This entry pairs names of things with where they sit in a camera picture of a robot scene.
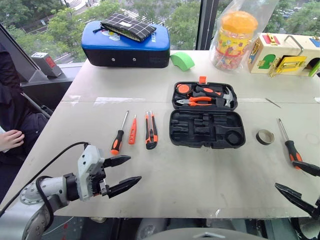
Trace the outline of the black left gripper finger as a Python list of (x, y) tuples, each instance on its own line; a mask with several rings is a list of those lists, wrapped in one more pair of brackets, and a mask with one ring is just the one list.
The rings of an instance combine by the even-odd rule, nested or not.
[(120, 195), (128, 191), (134, 185), (136, 185), (141, 179), (142, 179), (142, 176), (134, 176), (134, 177), (129, 177), (127, 179), (124, 179), (120, 181), (117, 185), (110, 187), (107, 192), (107, 196), (111, 199), (117, 195)]
[(119, 166), (119, 165), (125, 163), (126, 161), (128, 161), (130, 159), (131, 159), (131, 157), (128, 155), (118, 155), (118, 156), (106, 158), (104, 160), (103, 167), (104, 168), (116, 167), (116, 166)]

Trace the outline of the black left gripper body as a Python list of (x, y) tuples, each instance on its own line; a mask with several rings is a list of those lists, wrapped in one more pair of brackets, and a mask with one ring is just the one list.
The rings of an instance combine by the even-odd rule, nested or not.
[(106, 184), (105, 168), (111, 166), (111, 158), (106, 158), (104, 162), (91, 163), (88, 168), (88, 192), (91, 197), (110, 193), (110, 187)]

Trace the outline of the bystander bare hand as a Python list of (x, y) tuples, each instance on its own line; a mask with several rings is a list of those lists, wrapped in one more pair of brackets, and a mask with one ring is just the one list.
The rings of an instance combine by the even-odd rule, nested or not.
[(19, 130), (9, 130), (0, 134), (0, 151), (8, 151), (20, 147), (25, 135)]

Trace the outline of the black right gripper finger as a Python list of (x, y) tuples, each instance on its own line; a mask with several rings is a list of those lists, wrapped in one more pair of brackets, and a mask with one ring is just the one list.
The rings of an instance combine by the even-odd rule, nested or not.
[(308, 213), (312, 218), (320, 217), (320, 198), (315, 202), (315, 206), (302, 200), (302, 194), (279, 183), (274, 184), (275, 188), (292, 204)]
[(311, 163), (307, 163), (304, 161), (293, 161), (292, 165), (295, 167), (299, 167), (301, 170), (303, 170), (304, 172), (315, 176), (315, 177), (319, 177), (320, 176), (320, 167), (316, 166), (314, 164)]

